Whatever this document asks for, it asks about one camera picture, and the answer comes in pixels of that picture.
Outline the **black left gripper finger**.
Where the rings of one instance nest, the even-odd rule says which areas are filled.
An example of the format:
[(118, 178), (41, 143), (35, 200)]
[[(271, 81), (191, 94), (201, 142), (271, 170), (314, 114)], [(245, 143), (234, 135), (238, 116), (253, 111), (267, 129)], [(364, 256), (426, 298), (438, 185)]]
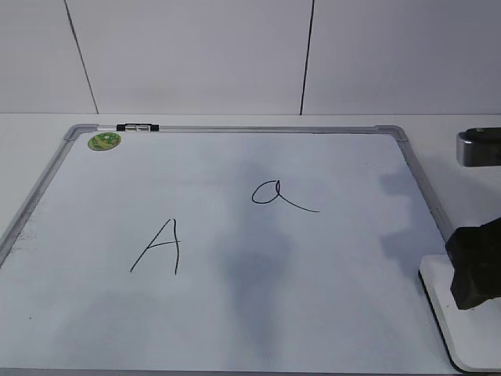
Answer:
[(445, 244), (454, 273), (450, 290), (460, 310), (500, 296), (500, 219), (457, 228)]

